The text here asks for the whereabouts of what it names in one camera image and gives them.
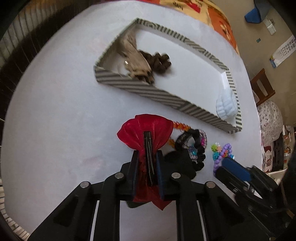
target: orange bedspread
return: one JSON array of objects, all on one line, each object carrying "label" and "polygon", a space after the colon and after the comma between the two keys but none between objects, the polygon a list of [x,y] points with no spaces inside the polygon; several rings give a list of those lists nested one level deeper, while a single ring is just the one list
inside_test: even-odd
[{"label": "orange bedspread", "polygon": [[229,21],[222,10],[209,0],[139,0],[176,9],[193,17],[221,34],[239,54]]}]

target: black scrunchie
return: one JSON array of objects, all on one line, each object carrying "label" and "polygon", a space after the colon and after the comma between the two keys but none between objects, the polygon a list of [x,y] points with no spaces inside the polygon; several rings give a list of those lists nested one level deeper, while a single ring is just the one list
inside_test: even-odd
[{"label": "black scrunchie", "polygon": [[[195,141],[194,147],[197,150],[196,162],[191,160],[188,149],[184,147],[191,137]],[[205,166],[203,161],[206,158],[205,148],[200,143],[199,130],[189,129],[182,133],[175,142],[175,149],[176,151],[169,152],[164,156],[165,161],[173,163],[180,174],[193,179],[196,172]]]}]

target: striped box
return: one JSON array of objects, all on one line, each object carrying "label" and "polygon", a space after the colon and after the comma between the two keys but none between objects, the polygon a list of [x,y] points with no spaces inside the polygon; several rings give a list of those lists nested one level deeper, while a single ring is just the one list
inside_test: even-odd
[{"label": "striped box", "polygon": [[[192,104],[188,102],[187,100],[184,100],[176,95],[172,95],[171,93],[158,89],[155,86],[149,85],[145,81],[140,81],[136,78],[131,78],[128,75],[122,75],[119,73],[115,73],[110,70],[106,70],[104,66],[104,62],[107,60],[107,58],[117,51],[117,43],[119,38],[127,31],[129,28],[133,28],[137,25],[137,27],[140,28],[146,28],[148,31],[156,33],[160,36],[163,36],[168,39],[173,39],[175,41],[180,41],[178,44],[181,46],[184,46],[187,49],[190,49],[191,51],[198,51],[203,55],[203,57],[208,58],[213,64],[218,66],[220,69],[225,71],[228,83],[230,88],[233,90],[236,100],[237,100],[237,106],[238,106],[238,113],[235,117],[235,125],[232,125],[228,123],[227,121],[224,121],[220,119],[218,116],[208,112],[207,110],[201,108],[200,106],[197,106],[195,104]],[[160,102],[164,105],[170,106],[176,110],[179,110],[187,115],[196,117],[200,120],[205,121],[206,123],[209,123],[213,125],[214,127],[217,127],[223,131],[226,131],[230,134],[239,132],[242,130],[242,117],[240,112],[240,106],[239,106],[239,99],[237,96],[237,90],[235,88],[234,81],[232,79],[231,72],[229,68],[224,65],[219,59],[217,59],[214,55],[212,55],[210,52],[202,48],[200,45],[196,44],[195,42],[191,41],[187,37],[169,29],[164,26],[161,26],[156,23],[149,22],[147,20],[143,20],[140,18],[135,19],[130,25],[128,25],[115,39],[109,47],[105,50],[105,52],[101,55],[101,57],[98,59],[94,66],[94,72],[96,79],[99,83],[103,83],[106,85],[112,85],[114,87],[124,89],[126,91],[129,91],[131,93],[136,93],[140,96],[147,97],[151,100]]]}]

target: white tablecloth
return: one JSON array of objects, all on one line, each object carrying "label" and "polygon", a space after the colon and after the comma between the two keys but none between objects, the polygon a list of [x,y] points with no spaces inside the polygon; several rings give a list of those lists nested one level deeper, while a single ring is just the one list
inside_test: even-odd
[{"label": "white tablecloth", "polygon": [[[206,48],[231,70],[243,130],[230,135],[162,104],[98,84],[93,65],[110,41],[133,19],[173,29]],[[133,150],[116,136],[137,114],[150,113],[202,129],[208,138],[205,167],[194,181],[213,180],[210,145],[232,144],[236,160],[261,167],[260,125],[242,59],[209,26],[172,9],[137,1],[92,6],[59,30],[24,73],[4,127],[1,168],[9,216],[32,232],[82,181],[103,181],[130,161]],[[136,209],[123,202],[120,239],[176,240],[176,211],[149,203]]]}]

